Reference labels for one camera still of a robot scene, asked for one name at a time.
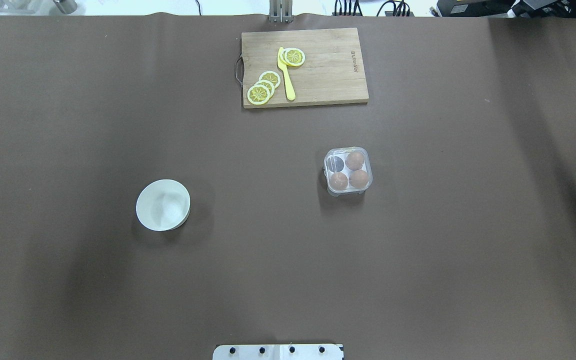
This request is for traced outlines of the yellow plastic knife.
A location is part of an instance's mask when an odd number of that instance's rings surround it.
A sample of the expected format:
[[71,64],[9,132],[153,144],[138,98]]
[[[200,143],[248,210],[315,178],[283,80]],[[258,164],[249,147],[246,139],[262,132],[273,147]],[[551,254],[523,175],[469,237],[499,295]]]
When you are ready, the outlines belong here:
[[290,79],[290,73],[288,72],[288,65],[283,60],[283,51],[284,47],[279,47],[277,56],[276,56],[276,63],[279,70],[281,70],[283,75],[283,84],[285,89],[285,96],[288,101],[294,101],[297,98],[295,93],[295,89]]

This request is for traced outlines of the white bowl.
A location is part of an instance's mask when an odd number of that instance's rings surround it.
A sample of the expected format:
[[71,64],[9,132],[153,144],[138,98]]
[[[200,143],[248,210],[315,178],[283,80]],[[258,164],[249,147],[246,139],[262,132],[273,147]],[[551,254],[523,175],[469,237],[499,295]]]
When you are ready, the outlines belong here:
[[180,182],[165,178],[142,189],[135,201],[139,223],[151,231],[171,231],[181,227],[191,209],[191,196]]

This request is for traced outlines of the lemon slice middle left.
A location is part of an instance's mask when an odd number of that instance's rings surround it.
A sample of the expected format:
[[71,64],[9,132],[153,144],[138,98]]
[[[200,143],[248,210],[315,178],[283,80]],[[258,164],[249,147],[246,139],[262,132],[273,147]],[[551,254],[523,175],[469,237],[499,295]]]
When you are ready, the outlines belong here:
[[260,86],[265,87],[269,91],[270,98],[272,98],[272,96],[275,93],[275,85],[270,80],[261,79],[261,80],[258,80],[258,82],[256,82],[255,85],[260,85]]

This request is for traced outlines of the wooden cutting board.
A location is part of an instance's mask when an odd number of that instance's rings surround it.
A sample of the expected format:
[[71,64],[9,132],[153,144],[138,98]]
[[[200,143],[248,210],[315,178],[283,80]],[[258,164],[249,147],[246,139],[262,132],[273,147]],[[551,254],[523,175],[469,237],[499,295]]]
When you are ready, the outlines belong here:
[[[305,53],[301,66],[287,66],[295,91],[288,101],[282,71],[277,66],[279,47],[298,48]],[[309,30],[243,32],[242,100],[245,109],[255,109],[247,91],[265,71],[279,73],[281,84],[265,109],[342,104],[366,104],[369,91],[356,27]]]

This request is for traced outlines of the metal bracket at table edge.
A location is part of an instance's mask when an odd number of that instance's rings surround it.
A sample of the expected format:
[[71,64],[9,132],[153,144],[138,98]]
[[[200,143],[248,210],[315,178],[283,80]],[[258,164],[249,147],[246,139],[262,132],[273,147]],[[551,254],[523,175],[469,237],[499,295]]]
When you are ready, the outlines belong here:
[[292,0],[270,0],[269,22],[272,24],[290,24],[294,21]]

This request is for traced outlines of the black device at back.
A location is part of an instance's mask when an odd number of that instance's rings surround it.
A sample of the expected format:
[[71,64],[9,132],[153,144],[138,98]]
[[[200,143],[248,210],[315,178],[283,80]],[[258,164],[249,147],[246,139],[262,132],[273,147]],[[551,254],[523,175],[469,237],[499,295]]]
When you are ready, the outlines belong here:
[[430,10],[442,18],[576,19],[576,0],[437,0]]

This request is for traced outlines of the brown egg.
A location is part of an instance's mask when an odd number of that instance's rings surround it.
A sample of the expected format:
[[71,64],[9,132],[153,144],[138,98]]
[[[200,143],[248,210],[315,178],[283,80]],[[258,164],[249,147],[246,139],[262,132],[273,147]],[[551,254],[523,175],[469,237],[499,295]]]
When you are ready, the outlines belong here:
[[348,153],[347,157],[345,158],[345,166],[350,171],[358,171],[362,170],[365,164],[366,158],[362,152],[353,151]]
[[348,188],[349,179],[343,172],[334,172],[329,176],[328,184],[330,189],[336,192],[343,192]]
[[349,177],[349,184],[355,189],[363,189],[368,186],[370,182],[370,174],[365,170],[352,171]]

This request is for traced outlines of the lemon slice lower left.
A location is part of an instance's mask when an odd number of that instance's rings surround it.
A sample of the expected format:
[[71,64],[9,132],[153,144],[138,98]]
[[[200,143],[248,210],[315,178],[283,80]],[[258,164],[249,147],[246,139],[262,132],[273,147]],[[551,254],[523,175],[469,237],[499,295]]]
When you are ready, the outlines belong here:
[[247,101],[254,106],[266,104],[271,98],[269,95],[269,91],[264,86],[255,84],[250,86],[246,93]]

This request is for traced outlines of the clear plastic egg box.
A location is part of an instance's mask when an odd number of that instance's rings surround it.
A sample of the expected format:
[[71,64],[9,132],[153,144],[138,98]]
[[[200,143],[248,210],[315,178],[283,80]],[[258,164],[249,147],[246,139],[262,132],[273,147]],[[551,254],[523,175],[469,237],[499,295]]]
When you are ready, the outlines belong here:
[[[351,152],[354,152],[354,151],[362,152],[365,155],[365,163],[363,165],[362,170],[366,171],[370,175],[370,182],[364,188],[352,187],[352,185],[350,185],[350,182],[349,182],[348,187],[345,191],[334,191],[329,186],[329,177],[333,173],[339,172],[339,173],[344,173],[348,177],[348,180],[349,180],[350,174],[353,171],[350,170],[346,166],[345,160],[346,160],[347,155]],[[370,155],[368,155],[368,151],[366,151],[365,148],[362,148],[361,146],[346,146],[346,147],[341,147],[341,148],[330,149],[329,151],[327,151],[326,155],[324,156],[322,170],[323,170],[324,178],[326,180],[327,192],[331,196],[336,197],[336,198],[338,198],[339,196],[345,196],[345,195],[363,194],[365,191],[367,191],[371,187],[373,180],[374,180],[372,169],[371,169]]]

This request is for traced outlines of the lemon slice by knife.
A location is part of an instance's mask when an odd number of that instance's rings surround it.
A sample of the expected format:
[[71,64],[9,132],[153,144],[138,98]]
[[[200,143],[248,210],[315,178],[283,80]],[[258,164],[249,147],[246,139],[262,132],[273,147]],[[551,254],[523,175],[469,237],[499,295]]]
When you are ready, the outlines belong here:
[[295,47],[284,48],[280,57],[284,64],[293,68],[302,66],[306,61],[306,53]]

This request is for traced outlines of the lemon slice upper left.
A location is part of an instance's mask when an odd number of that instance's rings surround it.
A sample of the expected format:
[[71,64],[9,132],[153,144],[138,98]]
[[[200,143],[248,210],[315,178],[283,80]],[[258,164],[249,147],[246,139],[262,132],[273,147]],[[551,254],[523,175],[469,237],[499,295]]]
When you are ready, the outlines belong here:
[[281,76],[276,71],[268,70],[261,73],[258,78],[259,81],[266,81],[270,82],[274,89],[277,89],[278,86],[281,84]]

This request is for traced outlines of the metal objects top left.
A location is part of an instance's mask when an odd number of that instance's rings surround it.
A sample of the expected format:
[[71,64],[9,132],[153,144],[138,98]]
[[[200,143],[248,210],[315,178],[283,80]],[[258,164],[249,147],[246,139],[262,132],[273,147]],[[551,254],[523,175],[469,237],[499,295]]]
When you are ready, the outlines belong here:
[[[78,9],[76,0],[50,0],[62,14],[70,15]],[[0,0],[0,13],[14,15],[34,15],[44,0]]]

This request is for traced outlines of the white metal mounting plate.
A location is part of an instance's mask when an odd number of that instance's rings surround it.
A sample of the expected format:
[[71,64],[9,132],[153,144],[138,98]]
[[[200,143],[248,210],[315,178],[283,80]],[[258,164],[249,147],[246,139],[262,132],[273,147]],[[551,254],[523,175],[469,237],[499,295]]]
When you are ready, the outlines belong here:
[[342,344],[223,344],[215,347],[213,360],[344,360]]

